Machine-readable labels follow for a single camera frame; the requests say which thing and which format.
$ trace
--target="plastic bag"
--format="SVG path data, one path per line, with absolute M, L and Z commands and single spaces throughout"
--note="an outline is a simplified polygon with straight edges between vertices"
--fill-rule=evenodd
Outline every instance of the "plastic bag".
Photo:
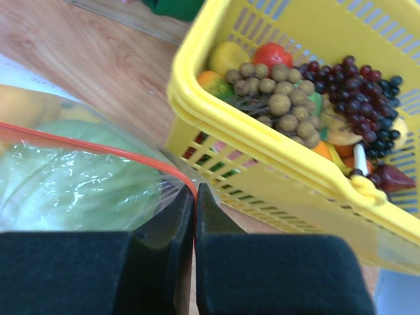
M 185 184 L 196 192 L 205 182 L 123 125 L 74 100 L 0 85 L 0 230 L 134 230 Z

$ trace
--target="green cloth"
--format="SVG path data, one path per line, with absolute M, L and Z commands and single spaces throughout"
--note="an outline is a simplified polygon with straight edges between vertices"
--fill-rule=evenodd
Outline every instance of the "green cloth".
M 191 22 L 196 17 L 204 0 L 142 0 L 156 15 L 169 16 Z

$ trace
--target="tomato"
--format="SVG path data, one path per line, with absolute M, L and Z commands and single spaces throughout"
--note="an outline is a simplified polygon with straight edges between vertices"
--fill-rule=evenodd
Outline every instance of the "tomato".
M 276 43 L 267 43 L 260 46 L 254 54 L 254 64 L 265 64 L 271 70 L 276 64 L 285 64 L 293 67 L 293 57 L 284 48 Z

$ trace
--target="white paper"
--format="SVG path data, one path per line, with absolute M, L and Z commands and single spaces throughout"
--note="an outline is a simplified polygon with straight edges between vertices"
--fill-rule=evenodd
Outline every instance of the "white paper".
M 61 87 L 37 75 L 5 55 L 0 54 L 0 84 L 21 87 L 32 91 L 50 93 L 80 102 Z

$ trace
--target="white mushroom stem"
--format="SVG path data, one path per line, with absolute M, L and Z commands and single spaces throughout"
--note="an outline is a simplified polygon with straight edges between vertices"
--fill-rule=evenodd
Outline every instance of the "white mushroom stem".
M 353 156 L 354 156 L 354 168 L 359 169 L 363 172 L 363 175 L 366 176 L 369 174 L 368 163 L 366 160 L 366 153 L 364 147 L 357 143 L 353 147 Z

